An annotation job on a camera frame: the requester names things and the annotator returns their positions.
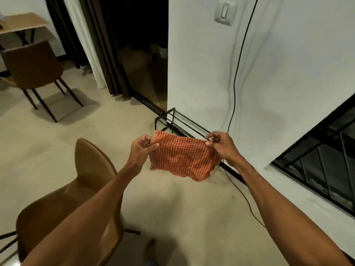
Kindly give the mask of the person's right hand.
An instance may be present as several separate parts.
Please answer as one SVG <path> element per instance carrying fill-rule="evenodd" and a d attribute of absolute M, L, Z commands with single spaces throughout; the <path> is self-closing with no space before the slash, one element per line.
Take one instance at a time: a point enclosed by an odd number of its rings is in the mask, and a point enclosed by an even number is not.
<path fill-rule="evenodd" d="M 205 136 L 207 141 L 220 142 L 219 156 L 226 160 L 229 165 L 236 168 L 236 165 L 242 160 L 242 156 L 237 150 L 233 139 L 228 133 L 214 131 Z"/>

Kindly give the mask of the person's left hand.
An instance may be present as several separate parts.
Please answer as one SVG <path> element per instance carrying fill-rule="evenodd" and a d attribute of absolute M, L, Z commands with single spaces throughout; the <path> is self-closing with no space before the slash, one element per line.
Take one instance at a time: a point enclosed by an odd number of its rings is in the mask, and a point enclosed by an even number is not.
<path fill-rule="evenodd" d="M 146 162 L 149 155 L 144 154 L 144 147 L 153 143 L 153 137 L 142 135 L 131 144 L 130 155 L 125 165 L 126 170 L 133 177 L 137 176 Z"/>

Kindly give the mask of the orange checked cloth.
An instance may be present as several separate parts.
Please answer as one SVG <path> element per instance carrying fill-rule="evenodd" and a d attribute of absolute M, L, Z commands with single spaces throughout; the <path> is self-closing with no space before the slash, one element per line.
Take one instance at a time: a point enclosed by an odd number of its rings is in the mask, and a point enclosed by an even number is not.
<path fill-rule="evenodd" d="M 150 153 L 150 170 L 165 170 L 179 177 L 202 182 L 220 164 L 222 158 L 204 140 L 180 137 L 157 130 L 153 137 L 159 147 Z"/>

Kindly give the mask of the person's right forearm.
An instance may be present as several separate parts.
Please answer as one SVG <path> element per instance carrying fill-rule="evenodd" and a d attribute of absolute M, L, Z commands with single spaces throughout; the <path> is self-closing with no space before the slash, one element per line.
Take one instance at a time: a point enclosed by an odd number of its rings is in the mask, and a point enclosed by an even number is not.
<path fill-rule="evenodd" d="M 266 229 L 290 266 L 352 266 L 335 242 L 240 154 L 226 160 L 247 184 Z"/>

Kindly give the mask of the person's left forearm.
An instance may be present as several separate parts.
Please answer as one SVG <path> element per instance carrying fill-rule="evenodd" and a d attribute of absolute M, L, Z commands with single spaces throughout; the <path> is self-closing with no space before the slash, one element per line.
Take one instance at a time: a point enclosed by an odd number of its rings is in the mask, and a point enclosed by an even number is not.
<path fill-rule="evenodd" d="M 127 162 L 113 180 L 46 236 L 21 266 L 80 266 L 97 262 L 99 242 L 116 206 L 141 166 Z"/>

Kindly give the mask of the black metal floor rack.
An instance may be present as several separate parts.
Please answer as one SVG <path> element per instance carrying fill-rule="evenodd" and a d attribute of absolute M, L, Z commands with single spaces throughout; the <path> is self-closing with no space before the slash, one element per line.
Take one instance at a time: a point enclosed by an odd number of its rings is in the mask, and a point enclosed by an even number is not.
<path fill-rule="evenodd" d="M 154 129 L 157 130 L 157 123 L 163 125 L 162 131 L 170 130 L 173 134 L 181 137 L 189 138 L 205 138 L 210 133 L 207 129 L 193 121 L 186 115 L 177 111 L 175 107 L 168 111 L 163 111 L 160 108 L 154 108 L 152 111 L 157 115 L 154 119 Z M 219 163 L 229 180 L 236 179 L 246 186 L 245 181 L 241 175 L 230 167 L 225 159 L 222 159 Z"/>

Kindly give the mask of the black sliding door track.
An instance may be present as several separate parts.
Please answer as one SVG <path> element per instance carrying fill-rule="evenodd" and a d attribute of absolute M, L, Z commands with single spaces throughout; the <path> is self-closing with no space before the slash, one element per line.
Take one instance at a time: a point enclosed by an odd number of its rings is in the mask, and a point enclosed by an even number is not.
<path fill-rule="evenodd" d="M 137 101 L 142 103 L 145 107 L 147 107 L 148 109 L 153 111 L 158 116 L 161 116 L 166 113 L 166 111 L 162 110 L 160 107 L 155 105 L 153 102 L 151 102 L 150 100 L 148 100 L 147 98 L 145 98 L 144 96 L 139 94 L 136 90 L 131 88 L 130 93 L 133 98 L 135 98 Z"/>

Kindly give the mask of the brown leather chair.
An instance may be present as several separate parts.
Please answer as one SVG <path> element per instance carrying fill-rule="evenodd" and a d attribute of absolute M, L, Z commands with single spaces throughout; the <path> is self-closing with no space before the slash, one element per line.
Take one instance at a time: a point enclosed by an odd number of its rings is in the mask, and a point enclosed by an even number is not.
<path fill-rule="evenodd" d="M 38 94 L 36 89 L 54 83 L 62 94 L 66 95 L 58 84 L 58 82 L 60 82 L 66 88 L 67 92 L 73 97 L 73 99 L 81 107 L 84 106 L 61 78 L 64 72 L 64 67 L 57 59 L 48 40 L 3 50 L 0 54 L 4 64 L 11 74 L 10 77 L 0 76 L 0 79 L 8 82 L 13 87 L 20 89 L 34 109 L 38 110 L 38 107 L 28 92 L 29 90 L 32 91 L 42 107 L 55 123 L 58 122 L 57 119 L 52 114 L 51 110 Z"/>
<path fill-rule="evenodd" d="M 72 182 L 31 203 L 17 217 L 15 231 L 0 235 L 0 240 L 16 236 L 0 249 L 0 254 L 17 242 L 19 260 L 23 262 L 65 218 L 117 174 L 104 152 L 83 138 L 76 142 L 75 167 L 77 177 Z"/>

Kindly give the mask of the black window grille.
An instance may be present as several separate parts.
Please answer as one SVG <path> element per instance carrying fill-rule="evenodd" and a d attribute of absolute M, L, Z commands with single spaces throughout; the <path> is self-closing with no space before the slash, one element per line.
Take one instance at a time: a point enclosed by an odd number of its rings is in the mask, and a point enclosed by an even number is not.
<path fill-rule="evenodd" d="M 355 218 L 355 94 L 271 165 Z"/>

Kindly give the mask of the dark curtain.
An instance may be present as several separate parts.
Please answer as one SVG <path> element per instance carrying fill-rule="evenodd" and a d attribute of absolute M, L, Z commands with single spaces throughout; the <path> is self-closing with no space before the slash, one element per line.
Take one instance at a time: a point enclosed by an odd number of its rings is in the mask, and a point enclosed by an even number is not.
<path fill-rule="evenodd" d="M 44 0 L 65 53 L 76 68 L 89 64 L 74 29 L 64 0 Z M 107 89 L 111 96 L 131 96 L 129 82 L 118 53 L 113 23 L 110 21 L 108 0 L 79 0 L 96 53 L 99 58 Z"/>

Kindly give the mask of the white sheer curtain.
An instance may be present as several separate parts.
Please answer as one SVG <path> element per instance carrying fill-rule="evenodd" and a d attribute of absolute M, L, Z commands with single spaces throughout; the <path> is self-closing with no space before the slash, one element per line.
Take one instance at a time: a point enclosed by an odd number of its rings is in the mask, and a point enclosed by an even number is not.
<path fill-rule="evenodd" d="M 98 89 L 105 89 L 107 88 L 107 84 L 80 2 L 79 0 L 64 0 L 64 3 L 72 20 L 79 41 L 82 44 L 82 48 L 93 71 L 97 87 Z"/>

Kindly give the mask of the wooden desk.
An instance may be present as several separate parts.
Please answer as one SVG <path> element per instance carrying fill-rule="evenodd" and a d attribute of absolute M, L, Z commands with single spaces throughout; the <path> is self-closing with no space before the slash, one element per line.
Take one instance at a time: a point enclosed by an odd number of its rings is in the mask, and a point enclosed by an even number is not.
<path fill-rule="evenodd" d="M 45 19 L 33 12 L 4 16 L 0 18 L 0 35 L 15 33 L 25 46 L 34 43 L 37 28 L 47 25 Z"/>

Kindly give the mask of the white wall switch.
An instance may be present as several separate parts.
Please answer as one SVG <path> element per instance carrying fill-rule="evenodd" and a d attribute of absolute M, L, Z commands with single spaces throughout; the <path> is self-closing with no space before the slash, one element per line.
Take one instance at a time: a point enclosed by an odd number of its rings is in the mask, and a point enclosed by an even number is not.
<path fill-rule="evenodd" d="M 229 0 L 219 0 L 214 14 L 214 21 L 231 26 L 237 12 L 237 3 Z"/>

